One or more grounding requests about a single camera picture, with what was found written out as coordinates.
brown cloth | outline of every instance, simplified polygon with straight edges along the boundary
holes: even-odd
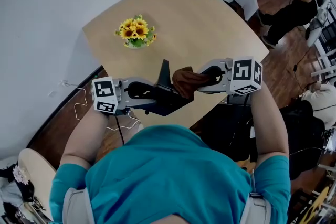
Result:
[[[213,77],[194,73],[192,67],[184,67],[175,71],[172,79],[174,87],[183,98],[194,99],[194,92],[212,81]]]

gray strap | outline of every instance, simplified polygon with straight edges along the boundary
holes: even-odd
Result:
[[[63,203],[64,224],[95,224],[87,188],[76,190],[69,188]]]
[[[269,224],[271,221],[271,204],[262,198],[248,197],[240,224]]]

teal shirt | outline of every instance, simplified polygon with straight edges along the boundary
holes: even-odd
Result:
[[[190,223],[239,223],[253,192],[246,171],[176,125],[145,128],[88,171],[64,164],[52,186],[50,207],[56,223],[62,223],[70,187],[88,188],[96,224],[151,223],[171,214]],[[255,171],[255,187],[272,205],[271,223],[286,223],[288,159],[264,161]]]

man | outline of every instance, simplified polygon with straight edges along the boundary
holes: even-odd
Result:
[[[293,0],[292,4],[281,9],[274,15],[257,15],[263,26],[271,26],[267,36],[262,36],[263,43],[271,48],[275,48],[278,41],[296,26],[305,25],[317,15],[318,7],[323,4],[323,0]]]
[[[314,116],[324,122],[326,130],[336,123],[336,88],[333,85],[317,82],[303,93],[301,100],[311,104]]]
[[[239,223],[250,193],[259,193],[271,206],[271,223],[286,223],[288,137],[264,83],[251,94],[251,109],[259,154],[254,180],[176,125],[145,128],[91,167],[108,123],[91,108],[71,134],[53,181],[54,222]],[[86,198],[77,199],[76,189],[84,188]]]

black and white marker cube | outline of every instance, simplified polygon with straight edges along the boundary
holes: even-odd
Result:
[[[261,89],[262,75],[263,66],[253,57],[234,59],[230,92],[244,95]]]
[[[118,107],[115,90],[112,77],[94,79],[91,92],[95,110],[115,114]]]

